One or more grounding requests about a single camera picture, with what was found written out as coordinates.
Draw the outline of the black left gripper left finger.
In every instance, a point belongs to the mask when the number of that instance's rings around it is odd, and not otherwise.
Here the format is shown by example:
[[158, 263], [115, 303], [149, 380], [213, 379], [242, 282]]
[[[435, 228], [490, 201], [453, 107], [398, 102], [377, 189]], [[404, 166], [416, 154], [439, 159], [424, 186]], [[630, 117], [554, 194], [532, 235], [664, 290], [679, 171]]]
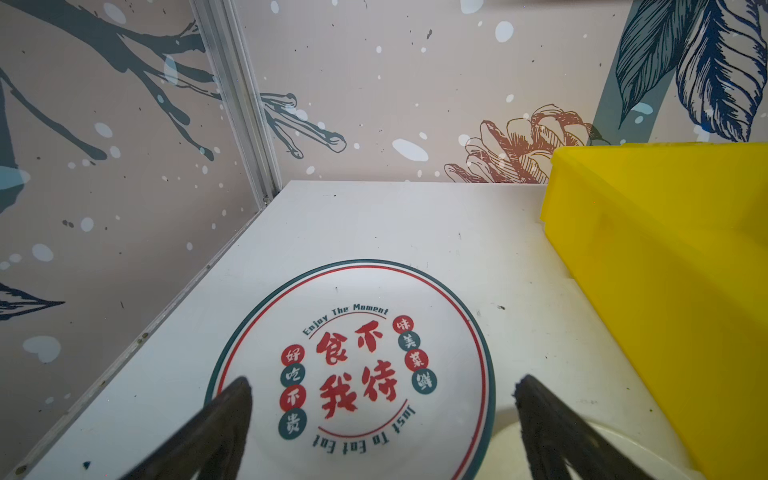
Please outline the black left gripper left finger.
[[253, 410], [243, 376], [229, 384], [125, 479], [235, 479]]

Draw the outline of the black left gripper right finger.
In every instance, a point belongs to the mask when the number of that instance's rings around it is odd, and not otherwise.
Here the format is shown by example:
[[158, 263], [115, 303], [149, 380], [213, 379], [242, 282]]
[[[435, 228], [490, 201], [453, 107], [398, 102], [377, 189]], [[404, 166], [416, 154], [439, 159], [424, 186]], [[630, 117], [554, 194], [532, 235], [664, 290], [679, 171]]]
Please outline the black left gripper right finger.
[[569, 479], [572, 473], [582, 479], [650, 477], [536, 377], [524, 376], [514, 397], [534, 479]]

